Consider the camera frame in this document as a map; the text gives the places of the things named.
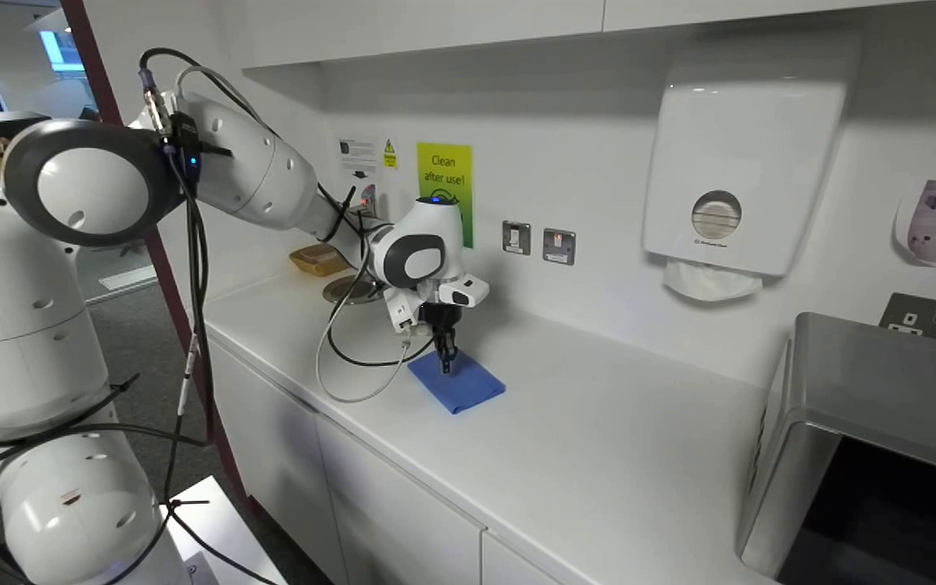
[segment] white robot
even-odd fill
[[[182,204],[177,181],[198,186],[198,202],[264,226],[323,238],[338,217],[313,167],[256,118],[203,98],[164,105],[151,80],[146,91],[151,129],[39,120],[5,146],[0,441],[118,418],[62,245],[97,246],[146,233]],[[451,312],[488,297],[488,284],[460,267],[459,225],[455,204],[424,199],[371,241],[393,324],[411,329],[423,319],[445,333],[442,341],[434,334],[445,361],[455,353]],[[58,436],[0,460],[0,508],[5,545],[30,583],[184,583],[167,536],[154,541],[158,498],[120,432]]]

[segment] floor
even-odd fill
[[[167,429],[167,412],[174,404],[177,369],[182,369],[182,351],[167,324],[167,312],[162,307],[162,297],[154,284],[130,285],[123,293],[93,297],[92,314],[110,364],[110,378],[123,380],[130,373],[139,373],[136,387],[120,398],[120,415],[127,424],[158,427]],[[198,404],[195,412],[184,424],[184,432],[200,436],[200,412]],[[151,439],[130,439],[139,460],[146,464],[148,481],[158,481],[164,473],[164,450]],[[172,489],[182,492],[203,473],[221,478],[230,502],[247,517],[251,529],[258,536],[264,550],[275,563],[275,570],[287,575],[288,585],[323,585],[329,577],[297,551],[294,543],[282,536],[275,524],[254,515],[247,502],[234,492],[234,485],[223,478],[214,450],[184,450],[174,464]],[[20,575],[5,573],[0,566],[0,583],[13,585],[22,583]]]

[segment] white countertop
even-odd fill
[[[763,391],[492,307],[464,312],[459,346],[508,392],[451,415],[404,369],[377,400],[316,384],[321,284],[279,273],[221,293],[210,339],[313,404],[430,492],[478,517],[563,583],[770,583],[733,556]],[[335,324],[359,356],[398,353],[380,307]],[[323,351],[341,398],[387,373]]]

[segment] paper towel dispenser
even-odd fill
[[[852,29],[686,46],[663,91],[642,246],[722,276],[784,276],[832,155],[859,48]]]

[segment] blue block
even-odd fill
[[[459,353],[459,361],[451,364],[451,373],[442,373],[442,361],[434,351],[411,361],[410,369],[414,373],[414,380],[430,387],[430,392],[448,412],[472,410],[474,404],[483,404],[502,392],[502,384],[488,368],[472,361],[468,353]]]

